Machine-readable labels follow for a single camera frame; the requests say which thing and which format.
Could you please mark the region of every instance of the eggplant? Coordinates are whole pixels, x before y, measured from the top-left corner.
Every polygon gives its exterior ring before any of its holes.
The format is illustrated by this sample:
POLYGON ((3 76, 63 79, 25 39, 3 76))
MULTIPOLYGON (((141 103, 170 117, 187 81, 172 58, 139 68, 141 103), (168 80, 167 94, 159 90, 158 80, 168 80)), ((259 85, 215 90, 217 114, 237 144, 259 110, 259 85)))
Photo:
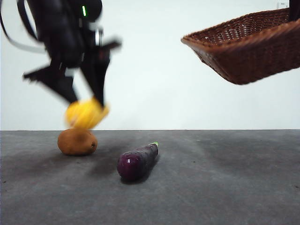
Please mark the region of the eggplant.
POLYGON ((158 142, 120 155, 117 165, 119 175, 127 181, 145 176, 154 166, 158 156, 158 142))

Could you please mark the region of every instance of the yellow object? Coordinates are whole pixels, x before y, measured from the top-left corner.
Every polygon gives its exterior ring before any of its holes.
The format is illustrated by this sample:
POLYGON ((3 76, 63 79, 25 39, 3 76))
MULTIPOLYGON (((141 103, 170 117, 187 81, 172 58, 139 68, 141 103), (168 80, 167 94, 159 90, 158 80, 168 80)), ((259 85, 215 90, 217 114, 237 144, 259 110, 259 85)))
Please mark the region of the yellow object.
POLYGON ((94 128, 107 114, 108 106, 103 107, 96 98, 84 102, 73 102, 66 110, 66 121, 71 128, 94 128))

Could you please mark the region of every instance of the white backdrop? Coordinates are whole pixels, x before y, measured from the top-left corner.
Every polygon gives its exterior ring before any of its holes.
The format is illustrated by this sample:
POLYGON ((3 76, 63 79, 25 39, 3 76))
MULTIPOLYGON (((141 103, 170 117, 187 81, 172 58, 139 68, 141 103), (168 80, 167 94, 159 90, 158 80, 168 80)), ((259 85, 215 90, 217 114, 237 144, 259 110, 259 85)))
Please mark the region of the white backdrop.
MULTIPOLYGON (((3 0, 12 38, 35 45, 14 0, 3 0)), ((95 129, 281 129, 300 128, 300 70, 246 86, 231 84, 202 64, 182 36, 235 17, 276 8, 276 0, 103 0, 105 40, 118 36, 105 82, 111 112, 95 129)), ((1 32, 1 129, 61 130, 67 105, 23 72, 49 62, 25 52, 1 32)), ((80 72, 80 98, 91 95, 80 72)))

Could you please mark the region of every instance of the wicker basket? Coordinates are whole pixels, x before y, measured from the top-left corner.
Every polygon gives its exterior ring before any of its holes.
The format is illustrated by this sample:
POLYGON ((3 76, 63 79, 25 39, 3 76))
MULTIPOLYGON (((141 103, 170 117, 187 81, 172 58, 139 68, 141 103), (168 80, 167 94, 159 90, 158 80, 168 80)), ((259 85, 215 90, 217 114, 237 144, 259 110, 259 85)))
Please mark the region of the wicker basket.
POLYGON ((300 67, 300 19, 289 22, 289 8, 251 13, 181 41, 234 84, 300 67))

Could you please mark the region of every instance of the brown potato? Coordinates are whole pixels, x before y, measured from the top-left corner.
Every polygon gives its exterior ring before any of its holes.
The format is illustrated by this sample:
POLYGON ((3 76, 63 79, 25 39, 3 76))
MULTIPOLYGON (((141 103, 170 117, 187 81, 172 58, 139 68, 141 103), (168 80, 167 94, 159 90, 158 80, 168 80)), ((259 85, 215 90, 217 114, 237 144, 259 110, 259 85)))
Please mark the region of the brown potato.
POLYGON ((97 148, 98 141, 90 131, 72 128, 61 132, 57 144, 65 155, 82 156, 93 153, 97 148))

